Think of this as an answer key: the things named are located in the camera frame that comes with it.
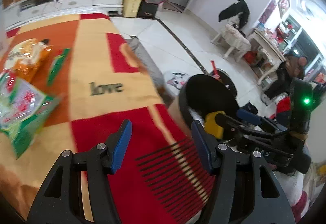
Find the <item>green snack bag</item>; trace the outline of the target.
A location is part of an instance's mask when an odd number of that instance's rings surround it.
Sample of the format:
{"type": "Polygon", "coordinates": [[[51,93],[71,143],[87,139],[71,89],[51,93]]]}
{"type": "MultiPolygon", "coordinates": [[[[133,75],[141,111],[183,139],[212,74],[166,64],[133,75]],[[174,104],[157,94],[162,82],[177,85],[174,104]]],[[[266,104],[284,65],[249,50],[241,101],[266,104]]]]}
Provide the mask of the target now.
{"type": "Polygon", "coordinates": [[[1,72],[1,132],[16,158],[33,143],[60,98],[49,96],[11,70],[1,72]]]}

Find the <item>black trash bin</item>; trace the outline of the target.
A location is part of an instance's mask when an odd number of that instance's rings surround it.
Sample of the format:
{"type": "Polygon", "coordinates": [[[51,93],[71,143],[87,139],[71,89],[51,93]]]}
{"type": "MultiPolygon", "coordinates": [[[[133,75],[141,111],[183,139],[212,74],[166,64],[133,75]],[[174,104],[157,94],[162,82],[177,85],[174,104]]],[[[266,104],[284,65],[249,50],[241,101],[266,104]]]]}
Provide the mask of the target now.
{"type": "Polygon", "coordinates": [[[227,116],[237,120],[240,109],[237,100],[224,84],[212,76],[198,74],[190,77],[178,95],[178,106],[185,124],[183,131],[191,137],[191,125],[194,121],[190,109],[202,119],[210,113],[223,111],[227,116]]]}

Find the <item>seated person in dark clothes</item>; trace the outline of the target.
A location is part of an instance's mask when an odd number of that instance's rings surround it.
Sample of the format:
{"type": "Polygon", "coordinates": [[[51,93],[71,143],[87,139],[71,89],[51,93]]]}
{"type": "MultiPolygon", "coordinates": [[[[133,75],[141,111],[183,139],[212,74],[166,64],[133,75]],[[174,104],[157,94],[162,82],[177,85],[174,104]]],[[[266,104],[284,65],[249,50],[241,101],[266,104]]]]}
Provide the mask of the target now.
{"type": "Polygon", "coordinates": [[[276,70],[276,81],[261,94],[261,101],[266,106],[269,106],[272,99],[281,93],[289,93],[293,78],[301,80],[304,78],[304,67],[307,64],[307,57],[299,56],[293,51],[289,51],[285,54],[285,59],[276,70]]]}

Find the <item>white chair with jacket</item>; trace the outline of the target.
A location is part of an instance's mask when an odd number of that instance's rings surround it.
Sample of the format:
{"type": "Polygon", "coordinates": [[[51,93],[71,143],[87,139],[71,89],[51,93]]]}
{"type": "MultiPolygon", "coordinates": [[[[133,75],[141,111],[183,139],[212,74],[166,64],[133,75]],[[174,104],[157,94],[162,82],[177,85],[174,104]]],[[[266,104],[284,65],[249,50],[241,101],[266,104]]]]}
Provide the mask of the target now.
{"type": "Polygon", "coordinates": [[[242,31],[243,27],[247,25],[249,15],[250,11],[244,0],[237,0],[219,13],[218,22],[226,21],[227,23],[211,40],[211,43],[218,44],[223,39],[229,45],[224,58],[229,57],[236,50],[235,61],[239,62],[251,50],[251,44],[242,31]]]}

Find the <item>black gift box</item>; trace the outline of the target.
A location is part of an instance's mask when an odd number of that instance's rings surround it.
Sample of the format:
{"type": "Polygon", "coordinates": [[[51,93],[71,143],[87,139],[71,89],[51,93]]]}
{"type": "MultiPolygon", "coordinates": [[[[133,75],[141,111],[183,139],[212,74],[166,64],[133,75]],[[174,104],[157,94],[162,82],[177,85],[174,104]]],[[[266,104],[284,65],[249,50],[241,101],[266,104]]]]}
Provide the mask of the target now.
{"type": "Polygon", "coordinates": [[[142,1],[138,10],[137,17],[145,19],[154,19],[158,9],[158,4],[149,4],[142,1]]]}

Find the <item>checkered love blanket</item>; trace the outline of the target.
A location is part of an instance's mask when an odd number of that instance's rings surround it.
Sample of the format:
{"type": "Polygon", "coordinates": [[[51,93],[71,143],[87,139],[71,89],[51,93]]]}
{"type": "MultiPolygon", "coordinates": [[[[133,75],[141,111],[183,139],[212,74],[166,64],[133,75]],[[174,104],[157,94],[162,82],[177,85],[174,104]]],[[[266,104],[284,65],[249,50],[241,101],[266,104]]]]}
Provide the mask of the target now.
{"type": "Polygon", "coordinates": [[[1,135],[1,193],[7,201],[27,217],[62,151],[89,151],[129,119],[127,152],[108,178],[122,223],[187,223],[196,216],[214,179],[110,18],[87,13],[32,22],[7,32],[8,49],[31,38],[47,38],[53,46],[32,84],[61,101],[21,157],[1,135]],[[54,56],[64,48],[70,54],[47,86],[54,56]]]}

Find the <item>green wrapper strip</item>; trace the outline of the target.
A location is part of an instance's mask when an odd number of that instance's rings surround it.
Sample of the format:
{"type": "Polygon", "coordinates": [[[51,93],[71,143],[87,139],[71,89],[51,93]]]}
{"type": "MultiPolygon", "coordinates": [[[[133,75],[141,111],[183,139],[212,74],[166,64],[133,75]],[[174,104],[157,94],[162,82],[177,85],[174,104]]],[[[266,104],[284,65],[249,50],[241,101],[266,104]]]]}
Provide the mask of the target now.
{"type": "Polygon", "coordinates": [[[46,82],[47,86],[51,86],[53,84],[54,79],[58,75],[65,60],[70,54],[70,50],[71,48],[64,48],[57,51],[56,55],[54,56],[53,62],[49,68],[49,74],[47,76],[47,82],[46,82]]]}

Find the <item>yellow cardboard box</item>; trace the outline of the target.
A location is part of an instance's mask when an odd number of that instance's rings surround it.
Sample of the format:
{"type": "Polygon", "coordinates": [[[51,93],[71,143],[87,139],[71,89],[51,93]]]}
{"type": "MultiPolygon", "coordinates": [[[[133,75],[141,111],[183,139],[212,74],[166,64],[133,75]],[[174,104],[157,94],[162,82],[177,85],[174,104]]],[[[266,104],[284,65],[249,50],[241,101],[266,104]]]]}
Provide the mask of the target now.
{"type": "Polygon", "coordinates": [[[123,16],[129,18],[137,17],[142,0],[123,0],[123,16]]]}

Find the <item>orange snack bag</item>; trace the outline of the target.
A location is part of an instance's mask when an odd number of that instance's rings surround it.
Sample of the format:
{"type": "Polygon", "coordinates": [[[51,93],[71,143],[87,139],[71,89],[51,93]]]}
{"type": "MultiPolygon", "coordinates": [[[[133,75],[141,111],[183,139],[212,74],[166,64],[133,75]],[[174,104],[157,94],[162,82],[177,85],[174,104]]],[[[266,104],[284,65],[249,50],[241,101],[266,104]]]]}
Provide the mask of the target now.
{"type": "Polygon", "coordinates": [[[11,49],[4,70],[14,72],[19,78],[31,82],[52,51],[49,39],[25,40],[11,49]]]}

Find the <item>white tv cabinet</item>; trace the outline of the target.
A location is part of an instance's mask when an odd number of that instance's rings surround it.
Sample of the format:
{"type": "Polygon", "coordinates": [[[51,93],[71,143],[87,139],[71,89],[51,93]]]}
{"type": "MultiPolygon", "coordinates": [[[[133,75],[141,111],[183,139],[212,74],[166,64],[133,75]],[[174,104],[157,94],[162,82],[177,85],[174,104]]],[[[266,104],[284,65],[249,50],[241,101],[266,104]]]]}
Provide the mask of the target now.
{"type": "Polygon", "coordinates": [[[123,0],[19,0],[3,10],[3,22],[9,29],[48,14],[89,10],[121,14],[123,0]]]}

